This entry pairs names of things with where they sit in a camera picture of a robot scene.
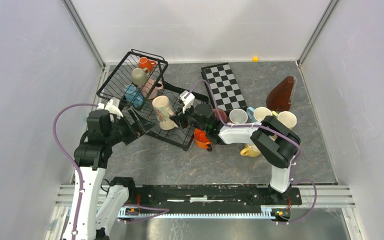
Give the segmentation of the cream mug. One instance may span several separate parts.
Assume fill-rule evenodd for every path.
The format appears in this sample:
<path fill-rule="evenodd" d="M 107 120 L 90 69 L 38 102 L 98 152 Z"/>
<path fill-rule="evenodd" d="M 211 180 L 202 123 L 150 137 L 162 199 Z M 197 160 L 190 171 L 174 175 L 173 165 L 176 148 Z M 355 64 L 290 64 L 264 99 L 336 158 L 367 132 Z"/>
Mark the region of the cream mug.
<path fill-rule="evenodd" d="M 152 100 L 152 107 L 155 110 L 160 129 L 169 131 L 179 127 L 173 120 L 170 119 L 170 117 L 174 116 L 175 113 L 167 96 L 160 95 L 155 97 Z"/>

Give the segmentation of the blue cup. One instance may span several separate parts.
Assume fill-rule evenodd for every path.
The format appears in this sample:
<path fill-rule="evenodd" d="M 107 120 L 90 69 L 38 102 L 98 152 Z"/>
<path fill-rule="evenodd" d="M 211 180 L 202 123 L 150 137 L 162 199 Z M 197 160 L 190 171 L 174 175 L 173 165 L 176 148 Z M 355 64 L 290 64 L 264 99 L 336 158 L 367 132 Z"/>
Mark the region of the blue cup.
<path fill-rule="evenodd" d="M 128 102 L 132 103 L 135 108 L 139 108 L 144 102 L 141 91 L 134 85 L 125 87 L 124 97 Z"/>

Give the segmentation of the orange cup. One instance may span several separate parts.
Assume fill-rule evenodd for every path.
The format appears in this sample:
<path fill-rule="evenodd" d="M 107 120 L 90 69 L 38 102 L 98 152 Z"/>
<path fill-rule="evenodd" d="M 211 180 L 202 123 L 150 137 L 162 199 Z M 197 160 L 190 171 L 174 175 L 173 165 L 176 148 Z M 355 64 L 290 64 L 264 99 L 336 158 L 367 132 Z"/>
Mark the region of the orange cup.
<path fill-rule="evenodd" d="M 208 152 L 211 152 L 213 150 L 212 143 L 207 138 L 206 133 L 198 128 L 194 130 L 194 142 L 196 146 L 200 149 L 205 149 Z"/>

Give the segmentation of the pink floral mug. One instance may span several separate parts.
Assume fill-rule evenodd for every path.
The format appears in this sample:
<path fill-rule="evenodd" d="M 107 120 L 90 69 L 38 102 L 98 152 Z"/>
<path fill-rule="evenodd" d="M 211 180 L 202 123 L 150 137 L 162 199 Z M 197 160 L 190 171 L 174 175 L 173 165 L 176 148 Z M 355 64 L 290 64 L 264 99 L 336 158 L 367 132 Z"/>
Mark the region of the pink floral mug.
<path fill-rule="evenodd" d="M 228 119 L 227 114 L 222 109 L 215 109 L 214 108 L 212 111 L 213 111 L 213 113 L 214 113 L 214 115 L 218 121 L 220 121 L 220 122 L 223 121 L 224 123 L 228 122 L 227 121 L 227 119 Z"/>

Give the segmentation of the salmon pink mug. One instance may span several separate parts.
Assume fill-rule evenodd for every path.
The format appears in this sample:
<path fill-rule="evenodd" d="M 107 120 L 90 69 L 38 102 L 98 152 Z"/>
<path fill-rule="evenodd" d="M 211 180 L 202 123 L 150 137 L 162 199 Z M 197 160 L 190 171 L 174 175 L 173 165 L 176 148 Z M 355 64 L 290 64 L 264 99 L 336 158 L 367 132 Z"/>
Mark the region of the salmon pink mug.
<path fill-rule="evenodd" d="M 229 122 L 232 124 L 245 124 L 248 121 L 248 114 L 245 110 L 236 108 L 229 113 Z"/>

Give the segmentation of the light blue mug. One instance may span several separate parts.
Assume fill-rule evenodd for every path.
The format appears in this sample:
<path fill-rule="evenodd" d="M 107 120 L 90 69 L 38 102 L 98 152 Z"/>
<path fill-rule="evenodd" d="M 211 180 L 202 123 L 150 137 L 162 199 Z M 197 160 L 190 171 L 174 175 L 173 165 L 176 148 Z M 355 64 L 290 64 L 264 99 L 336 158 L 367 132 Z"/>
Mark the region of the light blue mug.
<path fill-rule="evenodd" d="M 246 109 L 246 113 L 251 123 L 261 122 L 264 120 L 265 117 L 273 116 L 272 111 L 263 106 L 257 108 L 248 107 Z"/>

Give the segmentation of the yellow cup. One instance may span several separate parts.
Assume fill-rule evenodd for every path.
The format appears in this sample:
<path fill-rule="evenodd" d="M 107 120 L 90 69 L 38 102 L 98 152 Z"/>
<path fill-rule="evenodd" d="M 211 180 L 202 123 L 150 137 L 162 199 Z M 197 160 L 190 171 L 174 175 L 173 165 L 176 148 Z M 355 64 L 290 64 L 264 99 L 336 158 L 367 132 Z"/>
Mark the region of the yellow cup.
<path fill-rule="evenodd" d="M 245 144 L 244 148 L 240 151 L 240 155 L 254 158 L 260 156 L 261 152 L 255 144 Z"/>

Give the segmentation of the yellow mug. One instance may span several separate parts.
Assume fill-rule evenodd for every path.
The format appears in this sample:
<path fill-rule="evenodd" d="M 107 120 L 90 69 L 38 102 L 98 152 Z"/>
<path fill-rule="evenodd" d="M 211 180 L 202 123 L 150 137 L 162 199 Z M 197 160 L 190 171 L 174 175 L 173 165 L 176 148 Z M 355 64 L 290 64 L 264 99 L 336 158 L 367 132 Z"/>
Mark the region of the yellow mug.
<path fill-rule="evenodd" d="M 288 129 L 292 130 L 297 124 L 297 117 L 290 111 L 272 111 L 273 116 Z"/>

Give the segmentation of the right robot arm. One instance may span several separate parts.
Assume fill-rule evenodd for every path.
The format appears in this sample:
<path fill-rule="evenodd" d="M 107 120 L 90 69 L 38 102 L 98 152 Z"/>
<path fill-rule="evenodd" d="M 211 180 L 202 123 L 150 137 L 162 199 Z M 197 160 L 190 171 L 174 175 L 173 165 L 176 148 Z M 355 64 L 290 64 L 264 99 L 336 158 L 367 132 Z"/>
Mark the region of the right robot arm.
<path fill-rule="evenodd" d="M 169 118 L 181 128 L 191 126 L 203 131 L 213 145 L 255 145 L 271 164 L 269 199 L 282 204 L 289 198 L 291 164 L 301 153 L 301 140 L 274 116 L 254 123 L 228 123 L 216 117 L 209 104 L 199 104 L 180 107 L 170 112 Z"/>

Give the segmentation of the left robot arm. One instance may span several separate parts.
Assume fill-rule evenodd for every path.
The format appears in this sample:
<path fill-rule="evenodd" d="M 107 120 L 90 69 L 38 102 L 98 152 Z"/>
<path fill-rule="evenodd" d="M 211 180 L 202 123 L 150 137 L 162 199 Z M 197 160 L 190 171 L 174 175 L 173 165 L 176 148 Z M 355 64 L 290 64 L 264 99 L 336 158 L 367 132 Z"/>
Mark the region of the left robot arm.
<path fill-rule="evenodd" d="M 75 167 L 71 213 L 62 239 L 107 240 L 124 204 L 137 198 L 131 177 L 114 177 L 102 206 L 99 193 L 113 146 L 128 145 L 149 132 L 155 123 L 140 116 L 131 107 L 129 122 L 117 107 L 98 107 L 89 113 L 87 130 L 71 161 Z"/>

